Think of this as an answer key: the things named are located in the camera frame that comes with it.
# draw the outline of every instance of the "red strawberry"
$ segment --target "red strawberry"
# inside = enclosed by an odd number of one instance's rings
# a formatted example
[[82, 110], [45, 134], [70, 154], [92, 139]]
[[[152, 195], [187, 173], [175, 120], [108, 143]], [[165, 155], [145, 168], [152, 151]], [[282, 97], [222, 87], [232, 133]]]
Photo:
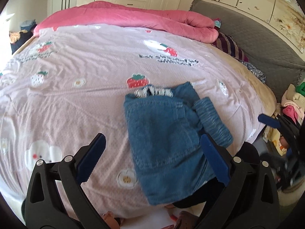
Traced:
[[50, 48], [51, 45], [44, 45], [43, 47], [38, 49], [39, 53], [42, 53]]
[[147, 78], [141, 74], [133, 74], [131, 78], [129, 78], [126, 82], [128, 88], [136, 88], [136, 87], [143, 87], [149, 84]]
[[170, 47], [168, 47], [166, 50], [164, 50], [164, 52], [168, 52], [173, 57], [178, 56], [178, 52], [175, 49], [170, 48]]

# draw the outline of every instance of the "gray headboard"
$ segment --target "gray headboard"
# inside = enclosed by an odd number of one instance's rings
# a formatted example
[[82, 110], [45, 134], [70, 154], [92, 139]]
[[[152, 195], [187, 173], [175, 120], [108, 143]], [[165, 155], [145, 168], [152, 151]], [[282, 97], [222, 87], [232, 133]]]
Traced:
[[202, 0], [194, 0], [190, 11], [221, 19], [220, 31], [232, 36], [249, 61], [266, 75], [266, 85], [278, 102], [289, 84], [297, 84], [305, 62], [268, 28], [236, 11]]

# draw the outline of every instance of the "metal screw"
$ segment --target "metal screw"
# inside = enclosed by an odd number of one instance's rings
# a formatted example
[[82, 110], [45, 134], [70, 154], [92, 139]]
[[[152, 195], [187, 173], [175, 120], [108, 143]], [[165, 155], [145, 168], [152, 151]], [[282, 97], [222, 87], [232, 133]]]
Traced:
[[73, 159], [72, 156], [66, 156], [66, 157], [65, 157], [65, 162], [71, 162], [72, 159]]
[[36, 164], [37, 164], [38, 166], [42, 165], [42, 164], [43, 164], [43, 160], [41, 160], [41, 159], [38, 160]]
[[242, 161], [240, 157], [234, 157], [233, 160], [235, 163], [240, 163]]
[[262, 161], [262, 165], [265, 166], [265, 167], [269, 166], [268, 162], [266, 162], [266, 161]]

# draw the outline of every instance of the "striped pillow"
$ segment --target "striped pillow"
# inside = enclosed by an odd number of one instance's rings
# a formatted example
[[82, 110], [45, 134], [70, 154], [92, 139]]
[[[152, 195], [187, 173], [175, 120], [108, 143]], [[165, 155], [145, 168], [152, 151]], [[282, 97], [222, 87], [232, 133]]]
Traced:
[[218, 49], [222, 50], [225, 53], [228, 53], [233, 58], [236, 58], [241, 61], [249, 62], [248, 57], [245, 55], [244, 51], [238, 47], [233, 38], [229, 35], [219, 32], [217, 40], [212, 43]]

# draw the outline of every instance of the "pink bed sheet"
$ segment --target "pink bed sheet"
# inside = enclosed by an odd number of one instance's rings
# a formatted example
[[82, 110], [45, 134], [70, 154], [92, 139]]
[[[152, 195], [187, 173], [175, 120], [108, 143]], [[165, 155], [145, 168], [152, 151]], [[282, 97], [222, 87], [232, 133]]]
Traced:
[[58, 11], [38, 24], [34, 36], [38, 37], [40, 29], [49, 27], [100, 23], [163, 30], [203, 43], [213, 43], [218, 37], [214, 22], [195, 12], [130, 8], [104, 1]]

